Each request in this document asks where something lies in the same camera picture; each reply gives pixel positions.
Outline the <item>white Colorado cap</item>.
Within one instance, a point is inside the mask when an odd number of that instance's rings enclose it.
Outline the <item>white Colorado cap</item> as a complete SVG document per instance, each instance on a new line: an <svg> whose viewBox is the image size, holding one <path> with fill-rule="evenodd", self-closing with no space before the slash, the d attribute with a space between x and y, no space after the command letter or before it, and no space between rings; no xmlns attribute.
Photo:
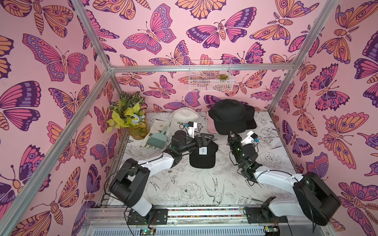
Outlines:
<svg viewBox="0 0 378 236"><path fill-rule="evenodd" d="M188 122L197 123L199 114L190 108L179 108L170 115L169 132L173 135L176 131L186 131L185 126Z"/></svg>

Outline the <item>plain black cap front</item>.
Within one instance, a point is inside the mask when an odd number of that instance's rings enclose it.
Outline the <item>plain black cap front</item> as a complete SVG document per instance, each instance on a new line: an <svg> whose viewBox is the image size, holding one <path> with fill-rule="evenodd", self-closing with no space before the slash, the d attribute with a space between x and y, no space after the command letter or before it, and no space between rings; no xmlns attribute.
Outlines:
<svg viewBox="0 0 378 236"><path fill-rule="evenodd" d="M246 108L237 100L224 99L217 102L210 110L209 117L220 135L227 135L229 130L237 133L246 131Z"/></svg>

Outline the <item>plain black cap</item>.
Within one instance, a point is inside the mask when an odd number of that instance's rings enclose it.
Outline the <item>plain black cap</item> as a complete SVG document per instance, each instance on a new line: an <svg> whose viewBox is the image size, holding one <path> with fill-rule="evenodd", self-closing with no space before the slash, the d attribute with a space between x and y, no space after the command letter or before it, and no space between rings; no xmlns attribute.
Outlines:
<svg viewBox="0 0 378 236"><path fill-rule="evenodd" d="M246 129L256 129L257 128L257 123L255 121L255 107L245 105L244 106L246 109L246 114L245 114L245 120L246 120Z"/></svg>
<svg viewBox="0 0 378 236"><path fill-rule="evenodd" d="M220 135L227 135L229 130L237 133L246 131L246 108L237 100L224 99L217 102L210 110L209 117Z"/></svg>

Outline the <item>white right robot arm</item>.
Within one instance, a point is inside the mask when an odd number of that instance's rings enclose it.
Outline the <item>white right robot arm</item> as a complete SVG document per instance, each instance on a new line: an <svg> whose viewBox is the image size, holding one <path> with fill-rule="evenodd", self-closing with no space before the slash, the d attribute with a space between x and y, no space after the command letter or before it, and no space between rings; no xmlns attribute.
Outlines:
<svg viewBox="0 0 378 236"><path fill-rule="evenodd" d="M294 195L288 200L268 198L261 206L264 218L299 216L307 217L314 225L327 225L341 206L341 200L313 172L290 174L258 163L257 137L253 131L245 139L232 130L228 132L227 142L241 175L251 185L267 184Z"/></svg>

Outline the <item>black cap with white patch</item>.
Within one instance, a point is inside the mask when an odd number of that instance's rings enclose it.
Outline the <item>black cap with white patch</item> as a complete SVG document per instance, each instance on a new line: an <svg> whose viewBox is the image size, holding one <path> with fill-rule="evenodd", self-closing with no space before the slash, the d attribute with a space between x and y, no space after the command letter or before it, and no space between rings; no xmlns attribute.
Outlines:
<svg viewBox="0 0 378 236"><path fill-rule="evenodd" d="M190 165L198 169L211 169L216 163L216 153L219 147L211 141L206 147L193 150L190 154Z"/></svg>

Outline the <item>pink cap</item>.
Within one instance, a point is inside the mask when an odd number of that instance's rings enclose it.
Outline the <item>pink cap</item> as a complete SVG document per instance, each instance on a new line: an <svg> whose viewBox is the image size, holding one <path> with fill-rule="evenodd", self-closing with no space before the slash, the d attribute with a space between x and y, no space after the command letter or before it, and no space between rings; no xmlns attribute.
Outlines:
<svg viewBox="0 0 378 236"><path fill-rule="evenodd" d="M216 128L215 128L214 121L212 119L207 120L207 130L208 130L209 133L212 133L212 134L218 133Z"/></svg>

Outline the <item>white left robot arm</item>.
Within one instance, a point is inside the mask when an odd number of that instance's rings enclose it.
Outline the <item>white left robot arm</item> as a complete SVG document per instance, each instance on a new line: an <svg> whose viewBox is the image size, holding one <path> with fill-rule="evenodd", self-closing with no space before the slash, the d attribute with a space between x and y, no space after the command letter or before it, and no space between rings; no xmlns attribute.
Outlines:
<svg viewBox="0 0 378 236"><path fill-rule="evenodd" d="M149 177L176 166L182 160L183 153L207 147L213 138L214 135L206 133L195 135L193 138L173 135L170 145L158 156L141 161L128 159L115 172L108 191L139 216L153 216L155 207L143 196Z"/></svg>

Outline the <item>plain black cap back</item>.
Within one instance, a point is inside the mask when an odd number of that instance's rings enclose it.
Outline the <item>plain black cap back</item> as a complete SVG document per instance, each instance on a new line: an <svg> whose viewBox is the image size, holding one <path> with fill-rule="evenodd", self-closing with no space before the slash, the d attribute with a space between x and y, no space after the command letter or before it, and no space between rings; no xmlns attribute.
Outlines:
<svg viewBox="0 0 378 236"><path fill-rule="evenodd" d="M246 109L246 114L245 114L245 120L246 120L246 129L256 129L257 128L257 123L255 121L255 107L245 105L244 106Z"/></svg>

